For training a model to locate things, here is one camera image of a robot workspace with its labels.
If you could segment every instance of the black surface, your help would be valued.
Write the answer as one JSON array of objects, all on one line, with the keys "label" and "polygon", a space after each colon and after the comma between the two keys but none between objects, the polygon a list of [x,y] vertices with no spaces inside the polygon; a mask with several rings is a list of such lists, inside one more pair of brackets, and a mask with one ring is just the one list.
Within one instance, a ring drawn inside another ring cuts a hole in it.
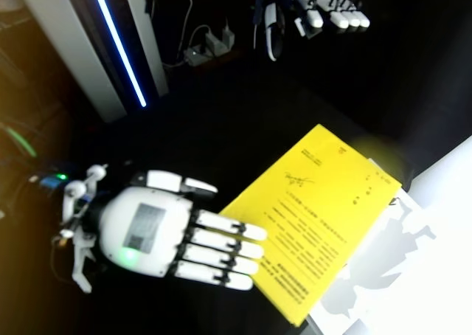
[{"label": "black surface", "polygon": [[[369,137],[277,67],[251,69],[252,65],[227,66],[86,137],[77,143],[77,153],[87,152],[84,167],[108,163],[109,175],[101,187],[112,189],[121,188],[135,170],[191,176],[219,188],[206,206],[219,211],[317,123],[346,142]],[[368,154],[382,161],[381,151],[385,156],[385,150],[377,149]],[[128,160],[133,163],[124,165]],[[408,180],[399,165],[392,169],[398,179]],[[80,324],[88,334],[126,328],[135,334],[282,335],[292,329],[256,288],[240,292],[158,280],[117,267],[98,277],[87,303]],[[159,330],[164,324],[174,330]]]}]

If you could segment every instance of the black cloth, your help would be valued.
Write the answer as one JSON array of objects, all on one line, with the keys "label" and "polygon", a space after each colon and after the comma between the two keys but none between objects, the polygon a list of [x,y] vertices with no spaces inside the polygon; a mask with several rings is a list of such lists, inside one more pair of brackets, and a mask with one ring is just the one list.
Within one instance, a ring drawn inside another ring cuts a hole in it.
[{"label": "black cloth", "polygon": [[[199,78],[77,141],[77,154],[86,152],[84,167],[110,165],[101,187],[119,189],[136,170],[147,169],[209,182],[219,194],[206,207],[217,212],[318,123],[348,143],[367,139],[367,154],[379,163],[401,160],[388,148],[372,149],[382,144],[297,80],[276,67],[255,69],[246,62]],[[385,156],[396,158],[385,160]],[[408,184],[405,164],[384,168]],[[93,334],[112,330],[205,335],[283,335],[292,330],[296,334],[255,287],[232,291],[171,277],[159,280],[111,266],[97,278],[87,303],[83,312],[87,325],[82,324]]]}]

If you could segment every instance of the gray illustration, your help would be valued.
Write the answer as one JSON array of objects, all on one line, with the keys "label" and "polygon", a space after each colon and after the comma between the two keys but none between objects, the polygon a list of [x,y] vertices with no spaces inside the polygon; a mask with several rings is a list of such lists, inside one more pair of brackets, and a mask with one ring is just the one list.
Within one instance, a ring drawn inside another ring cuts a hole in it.
[{"label": "gray illustration", "polygon": [[403,214],[399,220],[389,219],[386,228],[379,232],[369,248],[361,255],[354,255],[346,267],[350,278],[336,279],[321,299],[326,311],[331,314],[344,314],[349,317],[349,310],[355,305],[357,296],[354,286],[365,289],[385,289],[389,287],[401,273],[385,274],[404,262],[406,254],[417,250],[416,240],[421,236],[435,239],[431,229],[426,226],[412,234],[403,232],[403,222],[412,209],[399,198],[392,204],[399,204]]}]

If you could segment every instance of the yellow document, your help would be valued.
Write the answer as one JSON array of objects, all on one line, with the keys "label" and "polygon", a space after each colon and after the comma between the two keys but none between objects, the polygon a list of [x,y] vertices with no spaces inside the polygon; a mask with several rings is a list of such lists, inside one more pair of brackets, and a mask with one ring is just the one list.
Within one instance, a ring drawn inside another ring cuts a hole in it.
[{"label": "yellow document", "polygon": [[254,281],[299,326],[399,188],[317,125],[221,214],[267,229]]}]

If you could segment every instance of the bright white light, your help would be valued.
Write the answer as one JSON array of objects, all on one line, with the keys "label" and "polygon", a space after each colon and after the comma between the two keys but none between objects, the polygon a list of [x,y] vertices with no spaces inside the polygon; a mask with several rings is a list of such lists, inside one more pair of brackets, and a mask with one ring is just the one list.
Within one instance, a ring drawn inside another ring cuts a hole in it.
[{"label": "bright white light", "polygon": [[123,48],[121,40],[119,39],[117,28],[115,27],[115,24],[113,23],[113,19],[111,18],[110,11],[108,10],[108,6],[106,5],[105,0],[98,0],[98,4],[100,5],[100,9],[102,10],[103,16],[105,17],[106,24],[108,25],[108,28],[110,29],[111,37],[113,38],[115,45],[117,45],[119,55],[121,56],[123,64],[125,65],[125,68],[126,68],[126,72],[128,73],[128,76],[131,79],[131,82],[134,87],[134,91],[136,92],[136,95],[138,96],[141,106],[144,108],[146,106],[146,100],[142,96],[138,81],[136,80],[133,69],[131,68],[131,65],[130,65],[130,61],[128,60],[128,56],[126,55],[126,52],[125,52],[125,49]]}]

